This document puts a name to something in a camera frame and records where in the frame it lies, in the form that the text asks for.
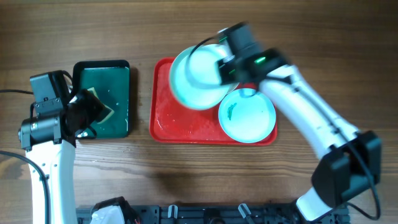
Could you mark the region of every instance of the green mark on plate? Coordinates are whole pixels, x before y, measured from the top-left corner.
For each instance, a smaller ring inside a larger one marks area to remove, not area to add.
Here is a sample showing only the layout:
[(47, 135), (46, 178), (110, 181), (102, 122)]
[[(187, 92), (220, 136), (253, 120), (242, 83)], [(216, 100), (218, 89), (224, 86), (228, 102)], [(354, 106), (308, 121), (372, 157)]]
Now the green mark on plate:
[(229, 119), (230, 121), (231, 121), (231, 118), (232, 118), (232, 110), (234, 109), (235, 106), (236, 106), (236, 103), (232, 104), (232, 105), (229, 106), (229, 108), (228, 108), (227, 113), (228, 113), (228, 119)]

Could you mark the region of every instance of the white plate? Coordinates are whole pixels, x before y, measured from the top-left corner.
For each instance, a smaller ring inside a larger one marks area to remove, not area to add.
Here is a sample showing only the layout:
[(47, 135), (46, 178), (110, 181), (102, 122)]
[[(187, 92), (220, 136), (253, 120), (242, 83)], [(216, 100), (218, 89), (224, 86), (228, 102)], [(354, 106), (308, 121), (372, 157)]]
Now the white plate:
[[(202, 89), (187, 80), (185, 66), (194, 47), (185, 49), (174, 60), (170, 69), (170, 89), (175, 99), (193, 110), (206, 110), (216, 106), (236, 84), (223, 85), (214, 89)], [(216, 62), (226, 57), (225, 46), (210, 44), (198, 48), (190, 59), (190, 71), (194, 79), (209, 85), (221, 83)]]
[(228, 94), (218, 109), (224, 132), (235, 141), (254, 143), (266, 138), (274, 129), (276, 112), (271, 100), (250, 88)]

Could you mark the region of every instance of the table top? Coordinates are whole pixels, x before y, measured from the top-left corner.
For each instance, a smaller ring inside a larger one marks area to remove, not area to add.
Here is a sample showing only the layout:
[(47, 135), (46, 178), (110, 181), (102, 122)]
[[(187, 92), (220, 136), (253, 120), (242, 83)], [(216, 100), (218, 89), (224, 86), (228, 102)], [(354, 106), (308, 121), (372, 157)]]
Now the table top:
[[(288, 55), (342, 117), (382, 139), (379, 223), (396, 223), (397, 10), (394, 0), (5, 0), (0, 4), (0, 89), (31, 90), (30, 76), (60, 69), (72, 73), (83, 60), (125, 59), (134, 67), (131, 134), (78, 142), (77, 207), (121, 195), (135, 205), (291, 202), (311, 187), (318, 161), (279, 111), (278, 138), (265, 147), (161, 144), (148, 130), (156, 62), (249, 21), (256, 38)], [(1, 150), (24, 153), (17, 130), (33, 100), (0, 94)], [(0, 156), (0, 198), (0, 223), (31, 222), (26, 164)], [(374, 213), (369, 191), (353, 201)], [(351, 218), (373, 223), (357, 212)]]

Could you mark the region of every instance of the wooden table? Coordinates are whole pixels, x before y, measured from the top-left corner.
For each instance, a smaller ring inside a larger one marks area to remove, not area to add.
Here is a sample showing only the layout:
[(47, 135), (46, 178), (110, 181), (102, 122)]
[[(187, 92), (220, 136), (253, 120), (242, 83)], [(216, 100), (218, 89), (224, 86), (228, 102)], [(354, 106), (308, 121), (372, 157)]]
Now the wooden table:
[[(4, 0), (0, 4), (0, 89), (30, 90), (29, 77), (72, 73), (82, 60), (125, 59), (139, 71), (134, 130), (124, 139), (80, 141), (76, 205), (123, 195), (130, 204), (290, 202), (310, 188), (317, 160), (278, 112), (267, 147), (160, 144), (149, 135), (154, 65), (218, 30), (249, 21), (278, 46), (348, 121), (382, 138), (382, 218), (398, 219), (397, 1)], [(23, 154), (17, 130), (30, 95), (0, 94), (0, 149)], [(374, 213), (371, 194), (354, 200)], [(0, 223), (30, 223), (28, 166), (0, 157)], [(356, 212), (353, 223), (373, 223)]]

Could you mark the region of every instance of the wood grain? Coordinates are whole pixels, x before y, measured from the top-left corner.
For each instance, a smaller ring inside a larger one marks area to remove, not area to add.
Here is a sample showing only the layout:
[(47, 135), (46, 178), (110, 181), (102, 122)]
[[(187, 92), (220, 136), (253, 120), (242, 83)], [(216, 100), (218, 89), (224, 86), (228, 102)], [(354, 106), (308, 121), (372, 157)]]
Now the wood grain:
[[(30, 90), (29, 77), (82, 60), (125, 59), (138, 70), (137, 116), (124, 139), (81, 141), (76, 205), (123, 195), (131, 204), (289, 202), (317, 165), (301, 134), (278, 114), (267, 147), (159, 144), (149, 135), (154, 65), (239, 21), (282, 49), (348, 121), (383, 140), (383, 216), (398, 219), (397, 1), (0, 1), (0, 89)], [(18, 152), (17, 130), (33, 97), (1, 94), (0, 148)], [(0, 223), (30, 223), (30, 175), (0, 157)], [(369, 192), (354, 200), (373, 212)], [(353, 223), (373, 223), (353, 213)]]

